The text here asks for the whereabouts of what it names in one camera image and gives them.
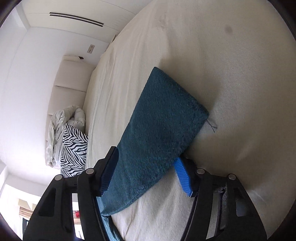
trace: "dark spot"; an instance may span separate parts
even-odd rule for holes
[[[232,34],[233,32],[232,27],[230,27],[229,25],[226,25],[224,30],[227,34]]]

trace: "white blanket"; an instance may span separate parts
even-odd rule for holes
[[[296,198],[295,63],[296,42],[266,0],[155,0],[93,72],[87,166],[118,144],[156,66],[218,127],[205,124],[187,155],[211,174],[235,173],[270,236]],[[112,218],[127,241],[180,240],[191,205],[171,170]]]
[[[46,165],[60,169],[60,151],[66,123],[85,133],[85,113],[79,106],[71,105],[55,112],[49,123],[46,148]]]

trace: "teal towel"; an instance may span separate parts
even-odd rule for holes
[[[101,214],[117,213],[156,184],[193,141],[208,111],[154,67],[118,144],[119,160]]]

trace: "silver pin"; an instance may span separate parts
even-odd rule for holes
[[[88,175],[93,174],[93,173],[94,173],[94,169],[92,169],[92,168],[88,168],[86,170],[86,174],[88,174]]]
[[[61,175],[61,174],[58,174],[58,175],[56,175],[55,177],[54,177],[54,179],[56,180],[56,181],[59,181],[59,180],[61,180],[63,178],[63,176]]]
[[[196,172],[198,173],[198,174],[204,174],[205,173],[205,170],[204,169],[202,169],[202,168],[198,168],[197,170],[196,170]]]
[[[237,177],[236,177],[236,175],[234,175],[234,174],[229,174],[229,175],[228,175],[228,178],[229,178],[230,180],[235,180]]]

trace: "air vent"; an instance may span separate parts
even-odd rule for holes
[[[86,23],[91,23],[100,27],[103,27],[103,23],[100,23],[98,21],[95,20],[91,20],[88,18],[83,18],[83,17],[79,17],[79,16],[75,16],[75,15],[71,15],[71,14],[65,14],[65,13],[58,13],[58,12],[50,12],[49,13],[50,16],[55,16],[55,17],[62,17],[62,18],[70,18],[70,19],[75,19],[75,20],[79,20],[82,22],[86,22]]]

